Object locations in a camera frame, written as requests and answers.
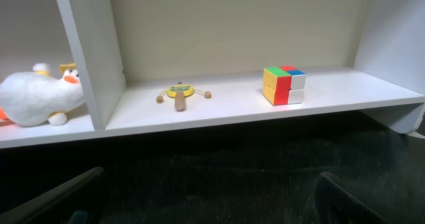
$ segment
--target green tile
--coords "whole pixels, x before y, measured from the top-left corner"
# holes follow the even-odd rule
[[[268,70],[269,72],[271,72],[272,74],[274,74],[277,77],[291,76],[288,72],[283,71],[279,67],[268,67],[268,68],[266,68],[266,70]]]

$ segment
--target yellow tile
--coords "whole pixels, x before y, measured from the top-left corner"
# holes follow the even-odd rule
[[[272,74],[270,71],[264,69],[263,84],[268,85],[272,90],[276,90],[278,77]]]
[[[274,91],[268,85],[263,85],[263,95],[274,104]]]

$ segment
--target blue tile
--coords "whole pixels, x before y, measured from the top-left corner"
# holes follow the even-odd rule
[[[304,73],[300,70],[288,70],[286,72],[288,72],[290,75],[304,75]]]

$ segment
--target yellow hat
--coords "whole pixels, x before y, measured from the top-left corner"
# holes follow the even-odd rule
[[[75,65],[75,63],[72,64],[60,64],[59,65],[59,71],[63,74],[65,73],[65,70],[67,69],[77,69],[77,66]]]

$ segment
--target cube puzzle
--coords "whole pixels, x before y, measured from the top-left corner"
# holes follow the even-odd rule
[[[264,69],[263,95],[273,105],[301,103],[304,85],[305,74],[292,66]]]

